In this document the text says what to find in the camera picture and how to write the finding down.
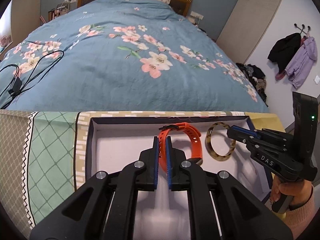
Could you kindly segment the right forearm pink sleeve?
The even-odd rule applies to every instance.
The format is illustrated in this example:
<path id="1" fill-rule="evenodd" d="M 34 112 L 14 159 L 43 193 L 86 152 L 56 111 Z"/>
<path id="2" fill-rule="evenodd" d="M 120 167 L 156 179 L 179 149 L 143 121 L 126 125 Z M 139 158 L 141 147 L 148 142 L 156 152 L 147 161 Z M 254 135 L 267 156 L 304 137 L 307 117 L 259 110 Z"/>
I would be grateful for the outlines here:
<path id="1" fill-rule="evenodd" d="M 302 206 L 292 211 L 286 212 L 284 223 L 290 228 L 293 239 L 297 239 L 315 216 L 315 202 L 313 196 L 313 187 L 309 200 Z"/>

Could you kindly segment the right hand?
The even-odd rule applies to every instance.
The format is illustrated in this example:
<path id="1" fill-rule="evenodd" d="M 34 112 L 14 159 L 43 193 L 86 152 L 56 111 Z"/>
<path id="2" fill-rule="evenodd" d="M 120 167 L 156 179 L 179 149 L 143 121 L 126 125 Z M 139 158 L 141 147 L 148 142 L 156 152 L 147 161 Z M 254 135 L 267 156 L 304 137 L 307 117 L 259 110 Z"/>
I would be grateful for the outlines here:
<path id="1" fill-rule="evenodd" d="M 312 182 L 299 180 L 294 182 L 281 182 L 278 176 L 274 176 L 270 195 L 271 203 L 280 200 L 280 195 L 293 196 L 290 206 L 300 207 L 306 204 L 313 193 Z"/>

